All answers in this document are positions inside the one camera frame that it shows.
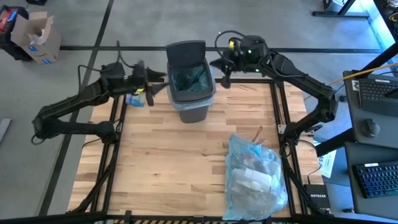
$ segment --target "robotic arm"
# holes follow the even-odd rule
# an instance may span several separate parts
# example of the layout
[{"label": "robotic arm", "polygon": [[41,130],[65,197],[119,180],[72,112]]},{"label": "robotic arm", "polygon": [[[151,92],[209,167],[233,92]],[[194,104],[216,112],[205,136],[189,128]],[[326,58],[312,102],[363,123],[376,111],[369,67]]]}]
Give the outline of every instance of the robotic arm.
[{"label": "robotic arm", "polygon": [[[221,53],[217,48],[217,40],[221,35],[231,32],[243,38],[230,38],[229,49]],[[335,99],[336,91],[295,68],[287,57],[271,51],[263,38],[229,30],[218,35],[215,47],[221,58],[210,62],[210,65],[224,73],[221,80],[223,87],[230,87],[232,72],[254,72],[261,73],[263,77],[268,76],[278,81],[289,82],[318,99],[317,107],[310,114],[296,123],[286,125],[283,138],[290,145],[298,144],[303,131],[319,122],[327,123],[335,119],[338,107]]]},{"label": "robotic arm", "polygon": [[120,62],[103,65],[99,72],[100,79],[82,89],[77,95],[44,106],[33,120],[35,131],[33,138],[37,137],[44,141],[59,134],[95,134],[101,138],[103,143],[115,143],[119,136],[110,121],[98,124],[71,123],[61,121],[59,117],[86,106],[102,105],[108,102],[110,97],[115,98],[128,93],[136,95],[144,92],[148,105],[153,106],[154,95],[168,83],[151,85],[149,81],[159,79],[166,74],[145,68],[143,61],[135,64],[132,68],[132,75],[125,76],[123,65]]}]

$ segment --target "concrete floor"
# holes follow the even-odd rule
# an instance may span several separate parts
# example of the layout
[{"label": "concrete floor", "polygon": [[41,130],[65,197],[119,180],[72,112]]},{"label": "concrete floor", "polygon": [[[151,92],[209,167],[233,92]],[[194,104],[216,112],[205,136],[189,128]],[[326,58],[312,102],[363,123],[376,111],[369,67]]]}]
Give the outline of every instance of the concrete floor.
[{"label": "concrete floor", "polygon": [[[107,3],[107,0],[49,0],[44,7],[30,5],[29,11],[46,10],[54,14],[54,26],[63,35],[63,45],[93,46]],[[24,0],[0,0],[0,4],[26,6]],[[270,47],[379,48],[366,20],[311,16],[312,11],[321,9],[321,1],[314,0],[114,0],[101,45],[115,45],[116,40],[120,40],[125,46],[163,46],[179,40],[203,39],[208,46],[213,46],[218,32],[235,29],[263,36]],[[228,38],[221,38],[220,46],[226,46]],[[13,119],[0,144],[0,218],[38,214],[63,138],[60,136],[33,146],[30,143],[33,135],[31,121],[43,105],[77,92],[77,65],[87,65],[90,55],[91,51],[61,51],[58,63],[37,65],[16,62],[0,51],[0,118]],[[150,68],[165,71],[164,52],[123,52],[123,55],[128,63],[143,59]],[[299,69],[326,83],[340,78],[344,70],[362,68],[377,56],[285,55]],[[206,57],[211,60],[217,55],[209,52]],[[100,51],[95,58],[95,67],[111,63],[115,58],[116,52]],[[98,74],[93,72],[90,80],[95,78]],[[316,101],[308,100],[307,109],[312,110],[315,104]],[[346,109],[347,106],[341,104],[335,123],[328,124],[317,134],[330,138],[334,134],[327,129],[335,133],[344,131],[336,127],[339,123],[348,123]],[[90,120],[91,111],[92,108],[81,110],[78,121]],[[68,205],[84,136],[74,136],[72,140],[49,214],[63,213]]]}]

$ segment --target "wooden table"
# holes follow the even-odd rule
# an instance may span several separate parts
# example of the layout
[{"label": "wooden table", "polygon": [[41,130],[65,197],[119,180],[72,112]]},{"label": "wooden table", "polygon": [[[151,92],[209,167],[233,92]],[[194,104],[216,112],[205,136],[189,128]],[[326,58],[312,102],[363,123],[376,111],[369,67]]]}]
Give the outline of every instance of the wooden table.
[{"label": "wooden table", "polygon": [[[302,92],[288,83],[285,92],[291,120],[298,121],[307,114]],[[91,121],[108,120],[111,107],[111,101],[97,106]],[[128,106],[109,213],[132,210],[135,215],[223,216],[224,156],[229,135],[252,139],[259,126],[264,127],[259,136],[266,139],[263,145],[279,154],[269,84],[234,83],[230,90],[218,85],[207,119],[195,124],[180,121],[166,91],[155,97],[153,107]],[[93,139],[96,136],[87,136],[86,141]],[[102,147],[98,141],[83,149],[68,209],[78,206],[94,186]],[[318,168],[316,153],[300,142],[297,156],[305,184],[307,175]],[[314,184],[323,184],[319,171],[310,178]],[[293,183],[292,190],[295,209],[300,213]],[[288,206],[273,215],[289,216]]]}]

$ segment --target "trash can lid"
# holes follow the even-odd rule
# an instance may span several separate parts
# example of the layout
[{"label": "trash can lid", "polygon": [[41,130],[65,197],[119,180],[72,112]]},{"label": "trash can lid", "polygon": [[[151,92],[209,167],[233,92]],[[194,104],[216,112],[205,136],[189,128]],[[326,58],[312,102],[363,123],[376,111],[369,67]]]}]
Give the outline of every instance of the trash can lid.
[{"label": "trash can lid", "polygon": [[188,40],[169,44],[166,46],[166,54],[171,67],[197,67],[205,60],[206,42],[204,40]]}]

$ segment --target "keyboard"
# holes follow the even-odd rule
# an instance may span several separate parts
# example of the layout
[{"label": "keyboard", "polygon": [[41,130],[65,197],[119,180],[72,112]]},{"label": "keyboard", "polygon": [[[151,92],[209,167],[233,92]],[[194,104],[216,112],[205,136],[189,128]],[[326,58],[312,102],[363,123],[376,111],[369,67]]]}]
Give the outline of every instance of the keyboard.
[{"label": "keyboard", "polygon": [[398,82],[392,80],[359,79],[359,99],[362,110],[398,117],[398,99],[384,95],[398,88]]},{"label": "keyboard", "polygon": [[365,198],[398,195],[398,161],[353,165]]}]

